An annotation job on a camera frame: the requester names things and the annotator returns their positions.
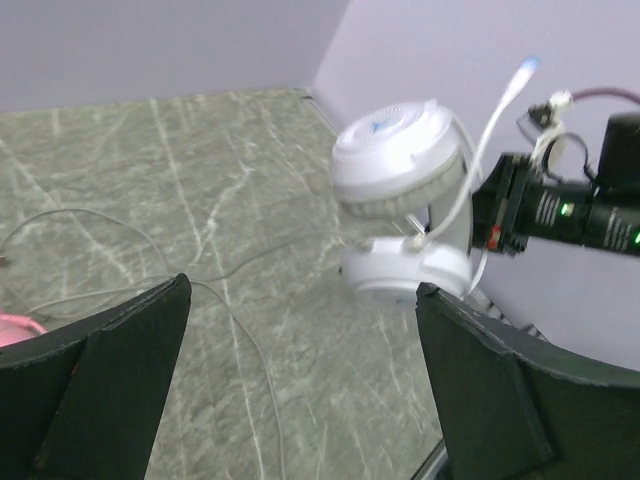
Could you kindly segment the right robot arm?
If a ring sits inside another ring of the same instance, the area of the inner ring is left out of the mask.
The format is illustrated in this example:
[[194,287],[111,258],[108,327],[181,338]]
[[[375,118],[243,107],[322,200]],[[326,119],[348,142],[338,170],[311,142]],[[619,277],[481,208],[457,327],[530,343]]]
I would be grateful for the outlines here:
[[639,114],[609,117],[596,176],[545,183],[527,153],[503,153],[472,195],[471,245],[515,256],[531,237],[639,255]]

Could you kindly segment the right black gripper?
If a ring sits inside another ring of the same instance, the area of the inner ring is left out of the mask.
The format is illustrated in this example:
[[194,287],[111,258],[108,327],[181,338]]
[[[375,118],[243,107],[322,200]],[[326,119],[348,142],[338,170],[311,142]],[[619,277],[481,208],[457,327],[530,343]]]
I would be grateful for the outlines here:
[[517,217],[527,187],[541,183],[530,154],[503,153],[472,195],[472,246],[511,257],[523,253],[528,236],[517,226]]

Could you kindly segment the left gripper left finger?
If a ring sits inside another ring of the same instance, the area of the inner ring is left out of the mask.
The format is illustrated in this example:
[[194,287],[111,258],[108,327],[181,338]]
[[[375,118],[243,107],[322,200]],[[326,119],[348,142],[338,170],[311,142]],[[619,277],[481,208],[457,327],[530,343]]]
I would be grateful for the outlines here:
[[144,478],[191,307],[179,274],[1,350],[4,479]]

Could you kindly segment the pink headphones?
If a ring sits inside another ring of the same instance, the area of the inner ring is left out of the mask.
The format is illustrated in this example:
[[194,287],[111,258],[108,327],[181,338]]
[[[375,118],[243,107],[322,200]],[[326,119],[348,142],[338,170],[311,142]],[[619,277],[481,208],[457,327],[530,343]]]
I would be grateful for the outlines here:
[[4,311],[0,314],[0,345],[2,347],[33,339],[47,333],[47,330],[31,317],[10,314]]

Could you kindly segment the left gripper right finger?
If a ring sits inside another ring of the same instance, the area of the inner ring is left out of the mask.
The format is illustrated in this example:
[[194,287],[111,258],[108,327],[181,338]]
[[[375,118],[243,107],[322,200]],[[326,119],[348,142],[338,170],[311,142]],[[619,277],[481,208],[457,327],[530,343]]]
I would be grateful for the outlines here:
[[635,479],[639,375],[559,348],[432,285],[416,317],[442,439],[421,479]]

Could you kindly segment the white headphones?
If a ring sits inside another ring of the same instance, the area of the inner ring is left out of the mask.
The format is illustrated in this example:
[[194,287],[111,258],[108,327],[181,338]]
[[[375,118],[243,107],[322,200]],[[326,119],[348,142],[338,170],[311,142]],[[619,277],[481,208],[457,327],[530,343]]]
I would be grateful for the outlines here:
[[471,259],[472,186],[501,115],[538,67],[529,57],[516,69],[478,142],[435,99],[381,108],[338,135],[330,176],[339,206],[361,220],[404,218],[415,229],[345,248],[341,272],[355,293],[404,308],[421,283],[457,298],[474,289],[484,267]]

